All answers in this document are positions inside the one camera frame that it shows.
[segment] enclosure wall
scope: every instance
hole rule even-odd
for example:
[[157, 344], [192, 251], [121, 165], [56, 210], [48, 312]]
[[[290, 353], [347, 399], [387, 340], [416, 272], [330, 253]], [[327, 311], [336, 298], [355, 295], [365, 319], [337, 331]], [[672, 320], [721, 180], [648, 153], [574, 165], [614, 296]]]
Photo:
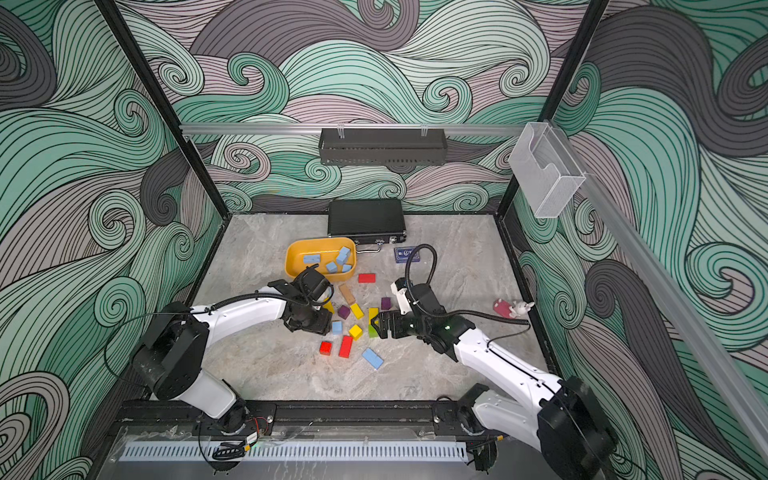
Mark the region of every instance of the enclosure wall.
[[[554, 120], [766, 398], [768, 2], [651, 4], [600, 23]], [[768, 477], [680, 319], [659, 311], [646, 266], [627, 260], [584, 190], [556, 220], [534, 219], [522, 193], [515, 209], [508, 225], [555, 356], [595, 389], [620, 455], [651, 478]]]
[[[331, 124], [535, 120], [587, 8], [560, 3], [118, 1], [182, 123]], [[320, 165], [317, 136], [195, 140], [236, 212], [379, 197], [410, 211], [496, 211], [515, 141], [456, 136], [445, 166], [388, 169]]]
[[220, 224], [96, 4], [3, 2], [0, 476], [88, 473], [139, 391], [105, 340], [186, 299]]

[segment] yellow tray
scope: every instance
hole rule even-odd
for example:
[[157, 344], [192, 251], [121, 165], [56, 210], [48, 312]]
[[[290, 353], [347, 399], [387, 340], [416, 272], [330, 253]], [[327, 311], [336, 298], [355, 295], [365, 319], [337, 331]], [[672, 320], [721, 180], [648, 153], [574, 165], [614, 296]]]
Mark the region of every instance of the yellow tray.
[[[346, 262], [352, 265], [352, 268], [349, 269], [349, 272], [342, 273], [342, 266], [337, 263], [339, 272], [328, 273], [326, 264], [336, 261], [342, 247], [347, 247], [350, 250], [349, 259]], [[291, 243], [286, 252], [286, 274], [291, 278], [296, 278], [299, 273], [312, 265], [311, 263], [304, 263], [304, 256], [316, 253], [320, 254], [320, 266], [317, 267], [317, 271], [325, 275], [330, 282], [346, 282], [355, 274], [355, 266], [357, 265], [355, 242], [347, 237], [311, 238]]]

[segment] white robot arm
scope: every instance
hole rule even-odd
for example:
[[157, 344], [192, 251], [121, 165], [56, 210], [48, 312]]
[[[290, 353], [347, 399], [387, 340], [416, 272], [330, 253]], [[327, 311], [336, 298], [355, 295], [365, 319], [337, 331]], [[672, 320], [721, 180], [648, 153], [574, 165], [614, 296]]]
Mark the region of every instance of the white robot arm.
[[[408, 285], [407, 265], [406, 278], [398, 279], [393, 291], [402, 293]], [[581, 441], [563, 436], [565, 423], [572, 423], [585, 441], [584, 431], [590, 433], [595, 445], [590, 452], [613, 448], [604, 413], [580, 380], [563, 382], [491, 342], [460, 314], [479, 313], [447, 313], [428, 283], [411, 284], [406, 290], [407, 294], [398, 295], [400, 309], [380, 312], [374, 319], [379, 336], [417, 336], [438, 353], [480, 372], [503, 391], [504, 395], [480, 386], [477, 396], [470, 399], [472, 418], [467, 433], [503, 432], [541, 451], [550, 465], [563, 448]], [[330, 283], [310, 267], [292, 283], [278, 280], [253, 294], [212, 306], [190, 309], [172, 303], [164, 310], [168, 315], [155, 317], [147, 328], [132, 364], [159, 399], [182, 400], [216, 420], [222, 432], [237, 433], [248, 417], [246, 403], [225, 381], [201, 368], [205, 351], [232, 333], [280, 318], [292, 331], [325, 335], [331, 313], [321, 305], [332, 294]]]

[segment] gray marble surface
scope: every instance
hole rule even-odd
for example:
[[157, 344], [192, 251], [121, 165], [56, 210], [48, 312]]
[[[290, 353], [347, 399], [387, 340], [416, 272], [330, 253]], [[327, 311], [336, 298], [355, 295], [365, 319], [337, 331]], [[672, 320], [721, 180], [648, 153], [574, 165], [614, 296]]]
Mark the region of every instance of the gray marble surface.
[[[402, 246], [430, 243], [439, 255], [432, 288], [448, 310], [458, 308], [493, 313], [496, 298], [519, 300], [517, 283], [490, 215], [406, 215], [408, 240]], [[268, 282], [286, 278], [285, 252], [295, 240], [324, 237], [325, 215], [238, 215], [232, 219], [205, 276], [196, 304], [210, 304], [241, 293], [251, 293]], [[382, 296], [392, 296], [389, 284], [403, 275], [404, 264], [395, 263], [394, 246], [378, 253], [358, 255], [357, 273], [375, 273], [376, 283], [348, 282], [358, 304], [380, 306]], [[422, 250], [412, 278], [426, 279], [430, 253]], [[340, 293], [335, 306], [343, 305]], [[472, 317], [489, 336], [513, 333], [523, 326], [495, 323]], [[226, 379], [247, 399], [374, 399], [417, 400], [463, 395], [477, 382], [491, 385], [479, 373], [439, 355], [415, 337], [371, 339], [367, 315], [343, 320], [346, 332], [354, 323], [364, 330], [354, 342], [348, 359], [339, 357], [341, 336], [321, 338], [313, 333], [291, 333], [281, 321], [263, 323], [213, 344], [203, 367]], [[322, 356], [322, 340], [333, 342], [331, 356]], [[533, 330], [499, 340], [499, 344], [540, 369], [546, 369]], [[361, 357], [373, 349], [384, 364], [374, 370]]]

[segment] clear acrylic holder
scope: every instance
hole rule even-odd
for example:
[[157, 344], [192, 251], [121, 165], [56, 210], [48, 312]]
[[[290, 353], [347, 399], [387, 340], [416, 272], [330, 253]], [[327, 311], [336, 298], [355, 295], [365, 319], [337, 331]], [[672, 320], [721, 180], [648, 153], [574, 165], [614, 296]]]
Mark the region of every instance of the clear acrylic holder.
[[565, 132], [546, 122], [529, 122], [509, 156], [536, 218], [556, 218], [584, 182], [584, 172]]

